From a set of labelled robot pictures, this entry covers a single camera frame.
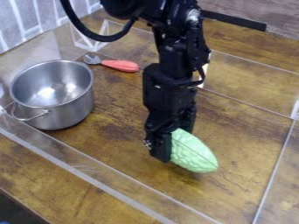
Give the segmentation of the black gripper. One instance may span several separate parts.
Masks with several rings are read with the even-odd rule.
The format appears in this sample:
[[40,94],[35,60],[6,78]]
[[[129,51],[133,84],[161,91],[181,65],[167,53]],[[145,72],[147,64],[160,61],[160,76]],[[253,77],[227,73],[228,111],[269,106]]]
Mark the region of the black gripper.
[[192,132],[197,90],[192,87],[192,70],[153,63],[143,72],[143,104],[148,110],[144,122],[144,144],[149,155],[171,161],[172,131]]

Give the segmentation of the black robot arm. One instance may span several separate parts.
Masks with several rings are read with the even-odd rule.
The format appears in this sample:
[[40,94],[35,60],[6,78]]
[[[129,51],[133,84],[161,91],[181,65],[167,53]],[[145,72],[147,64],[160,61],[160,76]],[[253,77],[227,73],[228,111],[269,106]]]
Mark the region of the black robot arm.
[[196,0],[101,0],[101,4],[112,17],[141,18],[152,27],[159,61],[143,71],[144,143],[149,155],[168,162],[173,132],[193,128],[195,87],[204,80],[193,80],[192,74],[204,77],[203,66],[209,63],[201,8]]

